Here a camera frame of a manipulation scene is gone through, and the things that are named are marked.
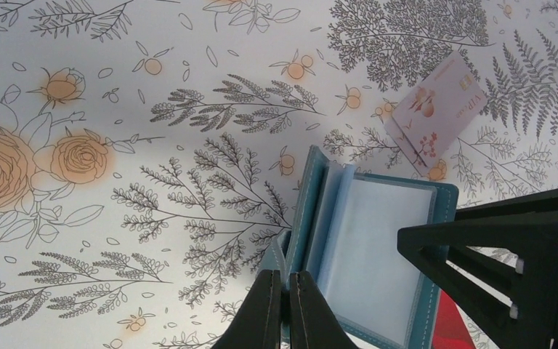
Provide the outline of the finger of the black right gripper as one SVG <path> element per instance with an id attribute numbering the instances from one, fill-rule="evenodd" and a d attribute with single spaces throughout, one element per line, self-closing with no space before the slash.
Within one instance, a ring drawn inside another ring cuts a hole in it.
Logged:
<path id="1" fill-rule="evenodd" d="M 558 188 L 402 228 L 398 252 L 500 348 L 558 348 Z"/>

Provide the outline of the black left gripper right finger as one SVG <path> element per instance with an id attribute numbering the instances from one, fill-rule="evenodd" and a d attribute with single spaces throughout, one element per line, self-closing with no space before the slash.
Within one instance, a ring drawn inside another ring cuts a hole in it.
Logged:
<path id="1" fill-rule="evenodd" d="M 292 273 L 289 276 L 289 284 L 289 330 L 292 348 L 357 347 L 342 329 L 309 272 Z"/>

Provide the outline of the red card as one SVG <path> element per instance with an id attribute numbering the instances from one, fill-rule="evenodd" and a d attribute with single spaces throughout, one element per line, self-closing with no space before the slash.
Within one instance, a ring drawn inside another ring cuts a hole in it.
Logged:
<path id="1" fill-rule="evenodd" d="M 440 292 L 432 348 L 475 349 L 458 307 L 444 291 Z"/>

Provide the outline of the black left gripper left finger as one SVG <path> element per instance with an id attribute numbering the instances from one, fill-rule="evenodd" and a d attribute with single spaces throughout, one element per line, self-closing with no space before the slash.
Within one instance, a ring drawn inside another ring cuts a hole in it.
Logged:
<path id="1" fill-rule="evenodd" d="M 262 270 L 213 349 L 276 349 L 281 344 L 283 284 L 279 270 Z"/>

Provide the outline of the blue leather card holder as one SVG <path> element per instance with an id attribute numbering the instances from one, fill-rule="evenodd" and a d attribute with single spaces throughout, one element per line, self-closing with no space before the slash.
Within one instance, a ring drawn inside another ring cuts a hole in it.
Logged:
<path id="1" fill-rule="evenodd" d="M 357 171 L 312 146 L 292 226 L 259 267 L 309 272 L 343 329 L 377 348 L 430 348 L 440 288 L 397 249 L 401 228 L 454 219 L 455 185 Z"/>

